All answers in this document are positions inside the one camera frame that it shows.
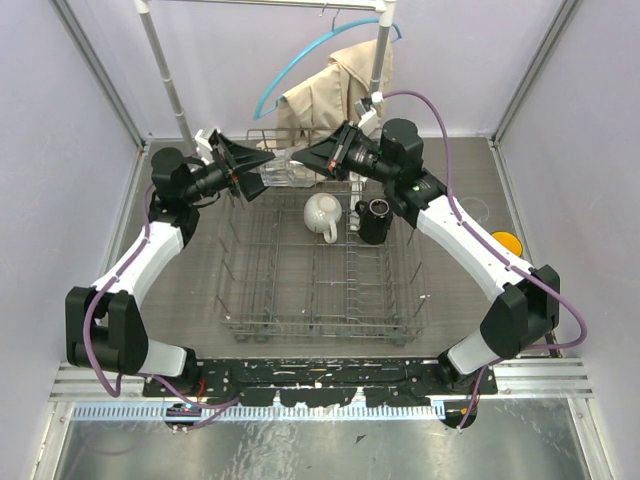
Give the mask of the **cream speckled ceramic mug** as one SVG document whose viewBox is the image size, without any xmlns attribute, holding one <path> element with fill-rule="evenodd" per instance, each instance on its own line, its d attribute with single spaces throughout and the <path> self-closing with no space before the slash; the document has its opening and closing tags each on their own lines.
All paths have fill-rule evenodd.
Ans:
<svg viewBox="0 0 640 480">
<path fill-rule="evenodd" d="M 312 195 L 305 204 L 303 217 L 305 226 L 313 233 L 322 234 L 326 243 L 337 241 L 342 207 L 336 197 L 328 193 Z"/>
</svg>

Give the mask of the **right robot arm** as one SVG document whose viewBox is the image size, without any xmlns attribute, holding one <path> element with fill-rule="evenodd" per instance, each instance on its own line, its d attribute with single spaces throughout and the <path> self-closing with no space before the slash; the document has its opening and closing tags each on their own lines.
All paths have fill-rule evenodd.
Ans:
<svg viewBox="0 0 640 480">
<path fill-rule="evenodd" d="M 560 278 L 548 265 L 534 268 L 480 228 L 424 167 L 423 148 L 409 120 L 385 122 L 378 141 L 345 122 L 293 158 L 330 179 L 355 173 L 380 183 L 393 213 L 436 241 L 480 286 L 491 303 L 480 326 L 437 361 L 440 385 L 459 394 L 482 367 L 514 358 L 557 327 Z"/>
</svg>

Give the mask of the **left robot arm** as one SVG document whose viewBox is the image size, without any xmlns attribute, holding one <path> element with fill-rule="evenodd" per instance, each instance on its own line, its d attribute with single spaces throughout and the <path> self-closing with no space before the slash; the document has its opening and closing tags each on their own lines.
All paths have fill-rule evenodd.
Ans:
<svg viewBox="0 0 640 480">
<path fill-rule="evenodd" d="M 136 241 L 106 274 L 89 287 L 72 288 L 65 299 L 67 360 L 93 370 L 112 397 L 121 385 L 109 383 L 109 372 L 164 380 L 178 396 L 197 390 L 195 351 L 150 339 L 140 306 L 193 238 L 202 208 L 224 191 L 253 200 L 266 189 L 257 170 L 274 159 L 272 152 L 237 144 L 218 130 L 199 132 L 195 143 L 193 155 L 164 147 L 152 156 L 152 184 Z"/>
</svg>

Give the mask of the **black mug cream inside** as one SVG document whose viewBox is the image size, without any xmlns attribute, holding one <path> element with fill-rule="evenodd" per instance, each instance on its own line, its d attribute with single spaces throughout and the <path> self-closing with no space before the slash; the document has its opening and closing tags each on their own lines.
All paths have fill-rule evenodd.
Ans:
<svg viewBox="0 0 640 480">
<path fill-rule="evenodd" d="M 355 212 L 359 218 L 358 235 L 369 245 L 380 245 L 386 241 L 393 212 L 388 202 L 383 198 L 370 201 L 358 201 Z"/>
</svg>

